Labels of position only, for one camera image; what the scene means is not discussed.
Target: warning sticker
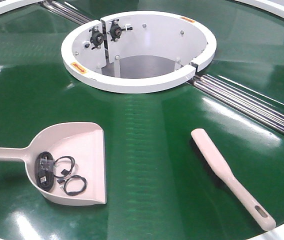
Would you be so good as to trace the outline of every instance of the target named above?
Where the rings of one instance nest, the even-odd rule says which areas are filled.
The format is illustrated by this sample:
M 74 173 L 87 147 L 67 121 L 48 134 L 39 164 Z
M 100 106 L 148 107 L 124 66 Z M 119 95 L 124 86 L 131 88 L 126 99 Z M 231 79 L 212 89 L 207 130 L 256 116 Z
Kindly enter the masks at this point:
M 182 17 L 180 17 L 180 19 L 183 19 L 183 20 L 188 21 L 188 22 L 190 22 L 190 23 L 195 23 L 195 22 L 196 22 L 196 21 L 194 21 L 193 19 L 188 18 L 188 17 L 186 17 L 186 16 L 182 16 Z
M 87 70 L 81 66 L 80 64 L 78 64 L 77 62 L 72 62 L 71 65 L 80 72 L 80 74 L 86 74 Z

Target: dustpan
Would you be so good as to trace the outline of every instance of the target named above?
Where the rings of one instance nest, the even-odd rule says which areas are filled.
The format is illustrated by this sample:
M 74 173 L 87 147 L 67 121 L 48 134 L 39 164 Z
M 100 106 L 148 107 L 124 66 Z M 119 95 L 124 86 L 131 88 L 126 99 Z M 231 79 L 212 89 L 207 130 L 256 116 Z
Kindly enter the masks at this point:
M 50 152 L 55 160 L 62 156 L 72 156 L 75 159 L 72 175 L 86 178 L 86 190 L 79 195 L 69 196 L 60 188 L 56 179 L 50 191 L 38 187 L 35 161 L 42 152 Z M 0 147 L 0 161 L 24 162 L 30 182 L 46 199 L 54 203 L 88 206 L 107 202 L 104 132 L 96 123 L 66 122 L 49 126 L 39 132 L 25 148 Z M 70 165 L 67 161 L 61 161 L 59 168 L 68 169 L 68 164 Z

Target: brush handle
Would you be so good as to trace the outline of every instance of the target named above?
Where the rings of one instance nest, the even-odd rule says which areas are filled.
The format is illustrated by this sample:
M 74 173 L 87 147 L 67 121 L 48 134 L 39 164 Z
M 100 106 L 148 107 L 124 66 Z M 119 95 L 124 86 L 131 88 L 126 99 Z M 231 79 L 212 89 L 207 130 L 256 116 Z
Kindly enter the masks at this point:
M 271 231 L 276 227 L 277 224 L 273 217 L 249 191 L 246 190 L 235 176 L 228 177 L 224 182 L 264 231 Z
M 197 128 L 191 132 L 191 136 L 214 173 L 225 182 L 260 227 L 265 231 L 274 229 L 276 221 L 236 179 L 207 132 Z

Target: hole in handle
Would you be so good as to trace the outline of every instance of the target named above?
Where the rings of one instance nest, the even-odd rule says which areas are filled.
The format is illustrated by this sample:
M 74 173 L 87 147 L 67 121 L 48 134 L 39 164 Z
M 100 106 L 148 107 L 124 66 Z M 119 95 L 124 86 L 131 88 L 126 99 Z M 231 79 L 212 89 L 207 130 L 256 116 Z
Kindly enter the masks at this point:
M 258 205 L 256 205 L 255 210 L 257 210 L 257 212 L 263 217 L 263 218 L 267 218 L 268 215 L 266 214 L 266 212 Z

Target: black cable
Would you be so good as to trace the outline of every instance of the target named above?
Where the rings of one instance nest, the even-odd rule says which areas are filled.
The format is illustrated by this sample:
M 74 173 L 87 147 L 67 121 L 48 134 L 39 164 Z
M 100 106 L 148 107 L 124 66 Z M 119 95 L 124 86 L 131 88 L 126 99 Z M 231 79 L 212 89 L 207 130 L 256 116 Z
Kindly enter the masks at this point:
M 80 191 L 67 191 L 67 184 L 68 182 L 71 180 L 71 179 L 81 179 L 84 183 L 82 189 Z M 69 195 L 69 196 L 76 196 L 82 192 L 85 191 L 85 189 L 87 189 L 87 180 L 85 177 L 82 177 L 80 175 L 72 175 L 70 178 L 68 178 L 67 180 L 65 180 L 65 183 L 64 183 L 64 186 L 63 186 L 63 191 Z
M 54 161 L 53 166 L 55 166 L 60 159 L 70 159 L 71 167 L 70 167 L 70 170 L 63 169 L 61 171 L 62 176 L 54 175 L 54 177 L 56 177 L 57 179 L 63 179 L 67 175 L 71 174 L 71 172 L 72 172 L 72 170 L 73 170 L 73 168 L 74 168 L 74 166 L 76 164 L 76 161 L 75 161 L 75 159 L 72 156 L 62 156 L 62 157 L 59 157 L 57 160 Z
M 36 184 L 44 191 L 50 191 L 54 183 L 53 156 L 48 151 L 41 152 L 34 163 Z

